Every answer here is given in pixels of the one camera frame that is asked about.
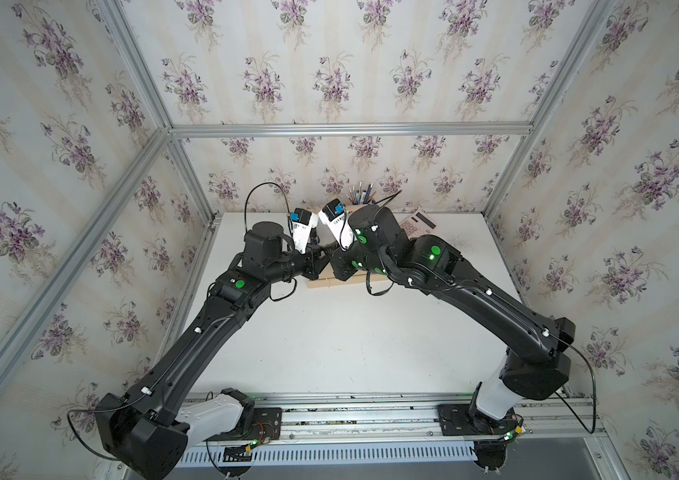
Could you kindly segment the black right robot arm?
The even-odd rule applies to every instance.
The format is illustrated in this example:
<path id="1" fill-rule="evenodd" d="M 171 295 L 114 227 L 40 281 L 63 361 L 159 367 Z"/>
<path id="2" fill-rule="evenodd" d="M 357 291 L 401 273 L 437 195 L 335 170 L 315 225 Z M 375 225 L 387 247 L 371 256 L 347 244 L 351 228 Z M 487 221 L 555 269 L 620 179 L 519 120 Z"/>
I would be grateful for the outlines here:
<path id="1" fill-rule="evenodd" d="M 431 295 L 467 314 L 497 339 L 507 353 L 495 373 L 479 384 L 459 432 L 513 439 L 521 429 L 515 406 L 521 400 L 546 400 L 569 382 L 575 324 L 547 318 L 523 305 L 483 276 L 463 254 L 433 235 L 409 238 L 391 210 L 369 204 L 355 212 L 333 200 L 319 213 L 337 249 L 335 276 L 379 274 L 403 288 Z"/>

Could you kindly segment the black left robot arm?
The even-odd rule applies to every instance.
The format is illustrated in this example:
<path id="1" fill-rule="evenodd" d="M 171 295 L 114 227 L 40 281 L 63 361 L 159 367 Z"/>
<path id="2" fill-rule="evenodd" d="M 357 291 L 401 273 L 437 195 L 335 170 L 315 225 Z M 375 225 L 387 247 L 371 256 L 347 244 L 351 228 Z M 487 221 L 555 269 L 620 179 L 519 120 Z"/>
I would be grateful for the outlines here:
<path id="1" fill-rule="evenodd" d="M 310 242 L 319 214 L 298 208 L 287 223 L 245 226 L 244 248 L 208 288 L 190 326 L 161 359 L 124 394 L 105 395 L 87 411 L 95 420 L 102 448 L 89 452 L 120 462 L 145 479 L 164 479 L 186 451 L 218 435 L 244 438 L 255 402 L 228 388 L 192 407 L 192 387 L 219 353 L 266 301 L 273 287 L 314 279 L 328 264 L 323 248 Z"/>

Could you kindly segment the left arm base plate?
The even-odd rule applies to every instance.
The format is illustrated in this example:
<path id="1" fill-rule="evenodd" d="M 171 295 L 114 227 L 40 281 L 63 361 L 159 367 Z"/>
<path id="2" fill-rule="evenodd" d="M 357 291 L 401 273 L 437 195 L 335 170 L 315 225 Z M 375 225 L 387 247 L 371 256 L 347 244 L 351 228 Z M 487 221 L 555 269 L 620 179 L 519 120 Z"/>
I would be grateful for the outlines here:
<path id="1" fill-rule="evenodd" d="M 281 436 L 284 410 L 277 407 L 255 407 L 230 432 L 220 433 L 208 441 L 272 441 Z"/>

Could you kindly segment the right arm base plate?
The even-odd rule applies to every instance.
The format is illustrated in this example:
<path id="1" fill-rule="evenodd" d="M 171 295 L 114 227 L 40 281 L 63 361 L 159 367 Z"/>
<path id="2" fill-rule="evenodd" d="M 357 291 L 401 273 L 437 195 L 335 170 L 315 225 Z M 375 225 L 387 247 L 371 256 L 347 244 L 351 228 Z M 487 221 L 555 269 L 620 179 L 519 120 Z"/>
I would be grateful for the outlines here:
<path id="1" fill-rule="evenodd" d="M 495 420 L 471 404 L 441 404 L 437 420 L 443 436 L 489 436 L 513 439 L 523 431 L 523 417 L 513 409 Z"/>

